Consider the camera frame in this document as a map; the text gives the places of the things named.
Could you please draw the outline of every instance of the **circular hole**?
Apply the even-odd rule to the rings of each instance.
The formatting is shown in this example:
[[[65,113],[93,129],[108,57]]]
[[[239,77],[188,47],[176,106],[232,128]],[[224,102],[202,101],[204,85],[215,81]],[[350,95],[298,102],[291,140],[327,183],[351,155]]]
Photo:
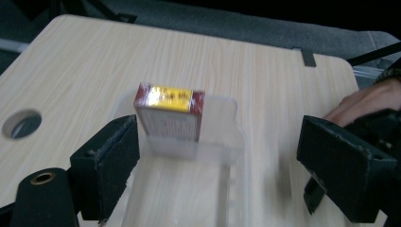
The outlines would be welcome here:
[[[2,131],[8,138],[20,139],[37,130],[41,123],[42,117],[37,111],[20,111],[6,120]]]
[[[55,173],[45,172],[45,173],[41,173],[38,176],[32,178],[32,180],[30,180],[30,183],[33,185],[40,185],[40,184],[50,182],[51,180],[53,180],[54,177],[56,177]]]

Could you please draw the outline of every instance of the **transparent plastic tray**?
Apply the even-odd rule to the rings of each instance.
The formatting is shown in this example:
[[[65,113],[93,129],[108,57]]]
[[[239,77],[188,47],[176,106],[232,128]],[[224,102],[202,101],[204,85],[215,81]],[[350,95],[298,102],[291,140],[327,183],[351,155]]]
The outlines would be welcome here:
[[[235,113],[233,99],[206,96],[199,142],[147,137],[138,119],[141,159],[107,226],[248,226],[246,143]]]

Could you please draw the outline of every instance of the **hand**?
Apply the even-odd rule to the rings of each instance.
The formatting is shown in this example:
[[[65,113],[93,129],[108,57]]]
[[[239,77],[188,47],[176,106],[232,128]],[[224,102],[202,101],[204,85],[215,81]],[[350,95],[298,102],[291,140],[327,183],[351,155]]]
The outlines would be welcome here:
[[[386,79],[345,97],[324,119],[342,127],[360,116],[384,109],[401,109],[401,80]]]

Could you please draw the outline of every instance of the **small cardboard box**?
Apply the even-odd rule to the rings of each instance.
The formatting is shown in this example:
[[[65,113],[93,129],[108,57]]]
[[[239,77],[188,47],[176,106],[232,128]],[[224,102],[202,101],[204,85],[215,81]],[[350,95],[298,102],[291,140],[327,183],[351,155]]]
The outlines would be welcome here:
[[[133,106],[148,136],[199,141],[204,95],[142,82]]]

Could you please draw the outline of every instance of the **wood grain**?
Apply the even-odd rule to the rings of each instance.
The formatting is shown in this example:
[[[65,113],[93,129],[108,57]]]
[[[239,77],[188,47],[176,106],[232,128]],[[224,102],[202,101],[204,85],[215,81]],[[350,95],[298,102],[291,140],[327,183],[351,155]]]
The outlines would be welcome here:
[[[250,167],[249,226],[351,226],[328,198],[313,216],[303,201],[309,176],[295,159],[302,118],[323,116],[357,89],[345,60],[314,57],[317,67],[310,68],[294,50],[58,17],[0,77],[2,124],[25,109],[43,119],[27,138],[0,137],[0,205],[14,201],[25,176],[68,168],[69,156],[104,125],[134,114],[134,94],[144,81],[237,101]],[[139,226],[151,226],[151,215],[137,219],[146,223]]]

